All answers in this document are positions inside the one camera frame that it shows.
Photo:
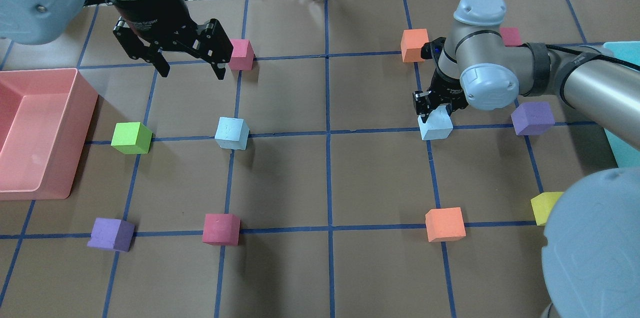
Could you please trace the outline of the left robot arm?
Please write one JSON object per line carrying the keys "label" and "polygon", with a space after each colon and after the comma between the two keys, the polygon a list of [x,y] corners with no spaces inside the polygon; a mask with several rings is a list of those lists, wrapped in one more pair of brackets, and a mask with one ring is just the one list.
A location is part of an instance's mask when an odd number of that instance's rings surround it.
{"label": "left robot arm", "polygon": [[[24,45],[50,43],[62,35],[86,0],[0,0],[1,36]],[[150,63],[163,77],[170,65],[163,52],[184,52],[209,63],[222,80],[233,44],[222,24],[192,20],[185,0],[110,0],[119,13],[113,29],[131,59]]]}

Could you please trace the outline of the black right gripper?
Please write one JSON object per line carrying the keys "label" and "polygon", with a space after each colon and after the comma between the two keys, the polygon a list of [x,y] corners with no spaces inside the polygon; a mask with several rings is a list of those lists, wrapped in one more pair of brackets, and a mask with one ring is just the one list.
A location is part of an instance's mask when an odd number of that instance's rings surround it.
{"label": "black right gripper", "polygon": [[430,113],[441,105],[446,105],[446,113],[466,109],[469,103],[462,90],[461,81],[444,74],[439,68],[434,70],[430,86],[426,91],[414,91],[413,106],[420,121],[425,124]]}

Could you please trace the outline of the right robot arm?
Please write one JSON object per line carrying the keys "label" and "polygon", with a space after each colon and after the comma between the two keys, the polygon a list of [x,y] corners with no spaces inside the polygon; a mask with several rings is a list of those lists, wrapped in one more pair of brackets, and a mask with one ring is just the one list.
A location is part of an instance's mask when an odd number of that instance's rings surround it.
{"label": "right robot arm", "polygon": [[[419,33],[401,39],[404,61],[434,62],[413,106],[423,140],[431,125],[472,107],[505,108],[517,97],[553,96],[569,111],[639,147],[639,62],[615,54],[612,43],[562,47],[508,46],[504,0],[460,0],[447,37]],[[541,250],[550,304],[544,318],[639,316],[639,166],[589,174],[548,209]]]}

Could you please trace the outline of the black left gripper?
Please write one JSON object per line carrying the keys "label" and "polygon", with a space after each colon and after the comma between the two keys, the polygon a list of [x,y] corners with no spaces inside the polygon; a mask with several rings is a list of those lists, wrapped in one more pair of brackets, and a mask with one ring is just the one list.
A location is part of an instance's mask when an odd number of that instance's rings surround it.
{"label": "black left gripper", "polygon": [[126,54],[145,59],[162,77],[170,65],[164,52],[185,52],[210,63],[218,80],[224,80],[233,44],[217,18],[194,21],[186,0],[112,0],[119,13],[113,32]]}

